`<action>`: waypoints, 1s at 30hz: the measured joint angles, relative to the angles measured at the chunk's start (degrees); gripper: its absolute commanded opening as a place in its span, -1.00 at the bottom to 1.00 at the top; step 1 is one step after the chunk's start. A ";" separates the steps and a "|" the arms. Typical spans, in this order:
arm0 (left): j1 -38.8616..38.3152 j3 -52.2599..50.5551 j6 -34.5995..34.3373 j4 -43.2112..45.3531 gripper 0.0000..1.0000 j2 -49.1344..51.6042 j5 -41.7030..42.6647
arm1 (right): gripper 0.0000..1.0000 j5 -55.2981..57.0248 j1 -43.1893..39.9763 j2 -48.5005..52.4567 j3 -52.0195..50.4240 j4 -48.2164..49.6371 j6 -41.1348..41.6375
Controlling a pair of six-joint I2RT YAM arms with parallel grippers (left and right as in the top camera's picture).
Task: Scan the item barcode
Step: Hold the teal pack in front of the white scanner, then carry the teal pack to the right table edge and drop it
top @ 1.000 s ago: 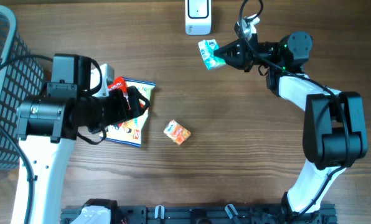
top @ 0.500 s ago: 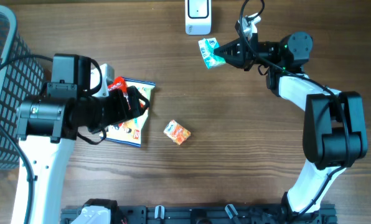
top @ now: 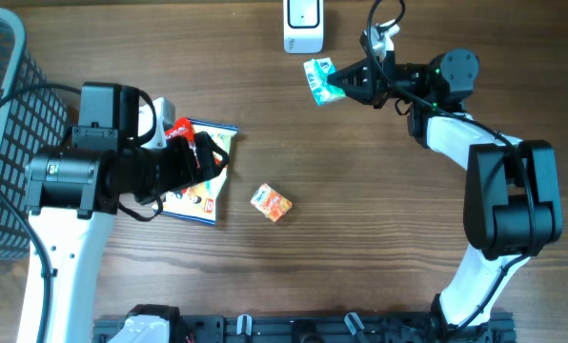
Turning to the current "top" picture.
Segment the red snack bag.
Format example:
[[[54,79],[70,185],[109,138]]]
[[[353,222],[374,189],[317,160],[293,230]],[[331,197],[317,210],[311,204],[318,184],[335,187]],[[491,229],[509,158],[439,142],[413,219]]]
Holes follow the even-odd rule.
[[[179,144],[183,151],[183,161],[186,164],[185,174],[193,178],[195,183],[199,180],[200,163],[197,146],[194,139],[194,128],[187,117],[177,119],[173,127],[165,131],[168,146]]]

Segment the teal tissue pack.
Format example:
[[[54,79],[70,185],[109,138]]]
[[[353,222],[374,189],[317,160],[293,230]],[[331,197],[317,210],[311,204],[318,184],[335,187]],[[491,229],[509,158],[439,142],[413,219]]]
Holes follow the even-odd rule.
[[[328,77],[336,72],[335,65],[329,57],[304,62],[303,69],[318,106],[334,103],[346,97],[344,90],[328,83]]]

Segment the orange tissue pack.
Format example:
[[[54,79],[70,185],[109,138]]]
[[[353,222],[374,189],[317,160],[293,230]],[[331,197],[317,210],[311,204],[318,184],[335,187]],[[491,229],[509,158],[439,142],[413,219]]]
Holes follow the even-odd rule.
[[[272,222],[277,222],[293,207],[293,203],[289,199],[268,184],[262,184],[257,189],[250,203]]]

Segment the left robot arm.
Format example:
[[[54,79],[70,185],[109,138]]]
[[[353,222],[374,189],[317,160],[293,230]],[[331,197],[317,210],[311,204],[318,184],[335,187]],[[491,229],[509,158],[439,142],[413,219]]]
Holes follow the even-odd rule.
[[[87,82],[77,124],[62,143],[41,148],[26,167],[28,221],[36,242],[17,339],[87,342],[102,254],[114,218],[145,216],[120,202],[161,205],[166,192],[219,176],[229,155],[204,131],[150,147],[159,127],[139,129],[141,101],[130,86]]]

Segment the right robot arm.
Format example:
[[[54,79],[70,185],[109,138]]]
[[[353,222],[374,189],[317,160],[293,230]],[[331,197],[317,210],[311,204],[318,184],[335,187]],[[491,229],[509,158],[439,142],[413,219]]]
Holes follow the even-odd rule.
[[[361,104],[407,104],[410,136],[466,172],[463,227],[469,246],[452,282],[433,302],[430,332],[440,340],[484,333],[511,276],[563,231],[553,147],[507,137],[466,111],[478,69],[477,56],[465,49],[428,64],[398,64],[388,51],[382,60],[367,55],[327,77]]]

